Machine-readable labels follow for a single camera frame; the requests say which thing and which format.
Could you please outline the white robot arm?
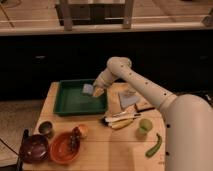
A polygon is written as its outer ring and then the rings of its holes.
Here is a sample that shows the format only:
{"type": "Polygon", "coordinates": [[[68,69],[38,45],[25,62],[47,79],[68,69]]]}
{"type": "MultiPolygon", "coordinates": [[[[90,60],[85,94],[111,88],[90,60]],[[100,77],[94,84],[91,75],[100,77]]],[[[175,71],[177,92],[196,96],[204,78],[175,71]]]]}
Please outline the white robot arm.
{"type": "Polygon", "coordinates": [[[201,97],[177,96],[111,57],[93,85],[106,89],[118,78],[129,83],[161,114],[166,126],[165,171],[213,171],[213,108],[201,97]]]}

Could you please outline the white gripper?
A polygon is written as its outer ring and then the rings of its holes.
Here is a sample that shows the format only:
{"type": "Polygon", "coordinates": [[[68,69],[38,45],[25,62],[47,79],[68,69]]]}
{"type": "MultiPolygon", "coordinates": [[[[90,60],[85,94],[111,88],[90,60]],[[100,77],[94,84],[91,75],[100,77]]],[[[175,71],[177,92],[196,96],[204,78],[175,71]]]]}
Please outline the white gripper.
{"type": "Polygon", "coordinates": [[[103,89],[110,87],[115,80],[116,76],[113,75],[109,70],[102,71],[93,83],[93,85],[96,87],[94,89],[93,96],[101,96],[104,93],[103,89]]]}

